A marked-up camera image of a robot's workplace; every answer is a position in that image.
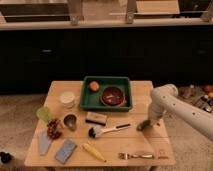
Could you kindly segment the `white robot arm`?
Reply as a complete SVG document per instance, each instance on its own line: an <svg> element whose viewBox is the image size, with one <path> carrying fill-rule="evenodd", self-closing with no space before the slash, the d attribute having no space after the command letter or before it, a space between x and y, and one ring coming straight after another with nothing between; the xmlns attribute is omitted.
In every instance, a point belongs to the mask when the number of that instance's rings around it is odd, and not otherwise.
<svg viewBox="0 0 213 171"><path fill-rule="evenodd" d="M173 84L153 88L148 107L148 120L155 125L166 112L179 116L191 127L213 142L213 115L177 98L178 89Z"/></svg>

